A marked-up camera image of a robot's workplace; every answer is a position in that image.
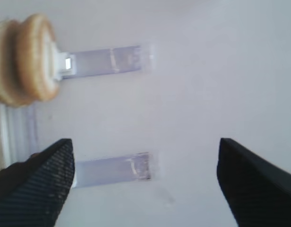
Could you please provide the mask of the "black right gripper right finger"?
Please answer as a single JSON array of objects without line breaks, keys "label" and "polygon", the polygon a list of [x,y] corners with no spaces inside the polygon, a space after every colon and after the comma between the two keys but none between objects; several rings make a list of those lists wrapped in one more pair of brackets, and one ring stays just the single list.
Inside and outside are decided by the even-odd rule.
[{"label": "black right gripper right finger", "polygon": [[222,138],[217,179],[240,227],[291,227],[291,174]]}]

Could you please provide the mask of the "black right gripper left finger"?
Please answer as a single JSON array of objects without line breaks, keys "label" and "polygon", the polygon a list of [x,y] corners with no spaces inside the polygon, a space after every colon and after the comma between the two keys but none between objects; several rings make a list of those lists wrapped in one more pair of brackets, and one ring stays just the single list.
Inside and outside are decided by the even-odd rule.
[{"label": "black right gripper left finger", "polygon": [[53,227],[75,175],[71,139],[0,170],[0,227]]}]

